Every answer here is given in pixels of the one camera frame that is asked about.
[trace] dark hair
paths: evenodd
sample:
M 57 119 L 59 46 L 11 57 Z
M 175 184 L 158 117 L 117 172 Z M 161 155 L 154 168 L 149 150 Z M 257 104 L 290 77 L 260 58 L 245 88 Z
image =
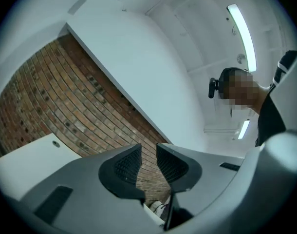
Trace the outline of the dark hair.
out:
M 245 72 L 243 69 L 235 68 L 235 67 L 223 69 L 223 71 L 220 75 L 220 78 L 219 78 L 219 96 L 220 96 L 220 98 L 224 98 L 223 89 L 226 88 L 227 83 L 230 81 L 230 76 L 234 75 L 236 70 Z

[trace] curved brick wall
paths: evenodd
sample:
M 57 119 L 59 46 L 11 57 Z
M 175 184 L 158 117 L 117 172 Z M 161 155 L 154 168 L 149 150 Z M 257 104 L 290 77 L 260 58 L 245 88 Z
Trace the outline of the curved brick wall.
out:
M 147 204 L 169 194 L 156 164 L 156 143 L 166 141 L 71 35 L 28 59 L 0 96 L 0 143 L 6 152 L 50 133 L 81 156 L 141 143 L 137 187 L 146 191 Z

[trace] person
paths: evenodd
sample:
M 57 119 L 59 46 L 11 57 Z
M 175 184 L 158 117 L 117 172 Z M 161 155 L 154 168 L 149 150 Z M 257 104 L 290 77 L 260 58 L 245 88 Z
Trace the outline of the person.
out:
M 282 121 L 270 94 L 288 72 L 297 57 L 297 51 L 287 51 L 278 62 L 273 82 L 262 87 L 248 70 L 225 68 L 219 78 L 219 96 L 228 99 L 231 105 L 251 108 L 259 115 L 256 146 L 261 146 L 271 136 L 284 132 Z

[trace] ceiling light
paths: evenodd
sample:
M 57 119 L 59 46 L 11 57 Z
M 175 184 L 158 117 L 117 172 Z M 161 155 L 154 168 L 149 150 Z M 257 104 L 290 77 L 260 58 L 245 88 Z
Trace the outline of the ceiling light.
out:
M 242 138 L 244 137 L 244 135 L 245 135 L 245 133 L 246 133 L 246 130 L 247 130 L 247 128 L 248 128 L 249 122 L 250 122 L 249 120 L 246 120 L 246 121 L 244 122 L 244 124 L 242 125 L 241 133 L 240 133 L 240 135 L 238 136 L 238 139 L 242 139 Z
M 247 62 L 248 62 L 248 70 L 250 72 L 257 70 L 256 64 L 256 56 L 255 56 L 255 49 L 254 45 L 252 44 L 251 36 L 247 27 L 247 24 L 242 16 L 239 8 L 236 4 L 229 5 L 227 7 L 228 11 L 230 12 L 238 31 L 240 32 L 241 39 L 244 44 Z

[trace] light fixture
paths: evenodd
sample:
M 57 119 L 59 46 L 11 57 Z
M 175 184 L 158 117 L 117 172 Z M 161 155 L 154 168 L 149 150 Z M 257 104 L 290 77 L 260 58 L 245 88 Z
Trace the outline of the light fixture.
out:
M 250 72 L 257 70 L 257 64 L 256 64 L 256 56 L 255 56 L 255 49 L 254 45 L 251 40 L 251 36 L 247 27 L 247 24 L 244 20 L 244 17 L 242 16 L 239 8 L 236 4 L 229 5 L 227 7 L 227 10 L 231 14 L 238 31 L 240 32 L 241 39 L 244 44 L 247 62 L 248 62 L 248 70 Z
M 247 130 L 247 128 L 248 128 L 249 122 L 250 122 L 250 120 L 246 120 L 246 121 L 244 122 L 244 124 L 242 125 L 241 133 L 240 133 L 240 135 L 238 136 L 238 139 L 242 139 L 242 138 L 244 137 L 244 135 L 245 135 L 245 133 L 246 133 L 246 130 Z

